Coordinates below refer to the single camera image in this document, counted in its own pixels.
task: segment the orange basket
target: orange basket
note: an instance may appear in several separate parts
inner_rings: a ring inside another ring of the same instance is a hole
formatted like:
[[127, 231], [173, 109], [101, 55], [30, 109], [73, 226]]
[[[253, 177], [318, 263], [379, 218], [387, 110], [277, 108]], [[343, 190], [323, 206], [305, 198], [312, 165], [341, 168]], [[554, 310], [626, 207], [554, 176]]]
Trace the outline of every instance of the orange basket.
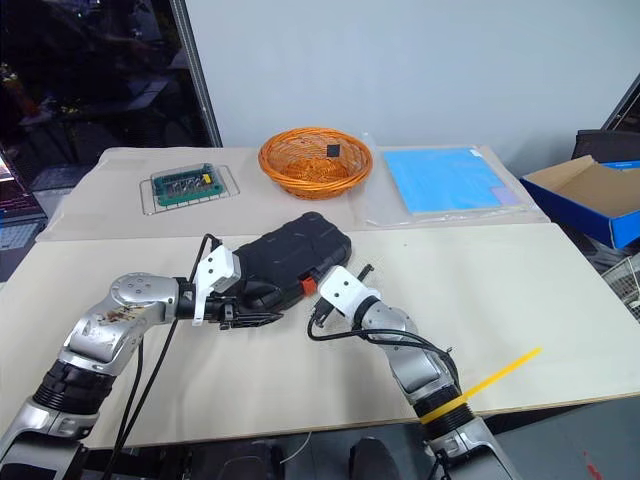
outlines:
[[371, 172], [371, 152], [360, 140], [331, 128], [296, 128], [260, 149], [262, 170], [285, 191], [310, 200], [337, 197]]

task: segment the yellow cable tie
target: yellow cable tie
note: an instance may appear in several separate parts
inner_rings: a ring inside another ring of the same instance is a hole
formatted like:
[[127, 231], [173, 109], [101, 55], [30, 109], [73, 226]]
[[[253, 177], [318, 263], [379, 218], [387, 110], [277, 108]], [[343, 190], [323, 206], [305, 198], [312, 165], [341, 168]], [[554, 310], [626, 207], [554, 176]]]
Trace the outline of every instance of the yellow cable tie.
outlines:
[[467, 400], [469, 400], [469, 398], [473, 397], [476, 393], [481, 392], [482, 390], [487, 388], [492, 383], [495, 383], [498, 380], [500, 380], [501, 378], [509, 375], [515, 369], [521, 367], [522, 365], [527, 363], [529, 360], [531, 360], [533, 357], [538, 355], [541, 351], [542, 351], [542, 348], [540, 348], [540, 347], [534, 348], [529, 353], [527, 353], [526, 355], [523, 355], [522, 357], [517, 359], [512, 364], [507, 365], [502, 370], [497, 371], [496, 373], [491, 375], [486, 380], [480, 382], [478, 385], [473, 387], [468, 392], [463, 393], [459, 397], [456, 397], [453, 400], [448, 401], [444, 405], [441, 405], [438, 408], [436, 408], [435, 410], [432, 410], [429, 413], [427, 413], [426, 415], [420, 417], [420, 423], [422, 423], [423, 425], [426, 425], [427, 423], [431, 423], [434, 420], [440, 418], [441, 416], [446, 415], [450, 411], [458, 408], [460, 405], [462, 405], [464, 403], [467, 403]]

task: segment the blue sheet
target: blue sheet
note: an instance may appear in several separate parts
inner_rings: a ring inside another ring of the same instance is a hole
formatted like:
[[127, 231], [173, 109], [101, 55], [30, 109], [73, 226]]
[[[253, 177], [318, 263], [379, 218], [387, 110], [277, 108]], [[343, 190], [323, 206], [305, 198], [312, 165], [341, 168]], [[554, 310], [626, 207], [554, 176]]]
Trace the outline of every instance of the blue sheet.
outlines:
[[496, 208], [518, 203], [472, 148], [384, 152], [411, 213]]

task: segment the green circuit board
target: green circuit board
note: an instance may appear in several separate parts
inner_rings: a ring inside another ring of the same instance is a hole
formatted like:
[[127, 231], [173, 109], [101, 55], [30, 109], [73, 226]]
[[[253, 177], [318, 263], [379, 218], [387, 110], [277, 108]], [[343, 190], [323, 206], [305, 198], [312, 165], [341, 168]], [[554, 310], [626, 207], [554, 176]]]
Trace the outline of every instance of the green circuit board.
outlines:
[[224, 193], [224, 184], [210, 164], [201, 168], [174, 171], [153, 180], [153, 192], [158, 204], [167, 207]]

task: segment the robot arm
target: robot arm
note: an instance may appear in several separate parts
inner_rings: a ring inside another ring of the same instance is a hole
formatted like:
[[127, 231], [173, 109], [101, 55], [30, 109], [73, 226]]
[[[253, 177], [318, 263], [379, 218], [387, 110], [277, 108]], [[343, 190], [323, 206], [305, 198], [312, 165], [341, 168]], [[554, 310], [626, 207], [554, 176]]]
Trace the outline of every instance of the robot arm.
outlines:
[[[363, 330], [363, 335], [364, 331], [372, 329], [417, 334], [416, 325], [409, 315], [387, 306], [380, 300], [379, 292], [364, 286], [342, 267], [334, 267], [318, 291], [350, 322], [352, 330]], [[421, 419], [460, 396], [455, 365], [446, 361], [443, 352], [393, 345], [406, 340], [399, 334], [372, 333], [368, 338], [374, 343], [383, 343], [381, 348], [389, 360], [393, 376]], [[426, 442], [445, 469], [443, 478], [521, 478], [484, 421], [476, 417], [466, 403], [428, 421], [423, 427]]]
[[58, 479], [81, 464], [79, 440], [91, 433], [102, 402], [146, 331], [176, 318], [201, 324], [205, 313], [211, 316], [220, 307], [208, 295], [224, 292], [239, 278], [237, 257], [220, 245], [198, 264], [194, 284], [148, 273], [116, 279], [107, 297], [76, 323], [36, 393], [0, 439], [0, 471], [30, 465], [53, 471]]

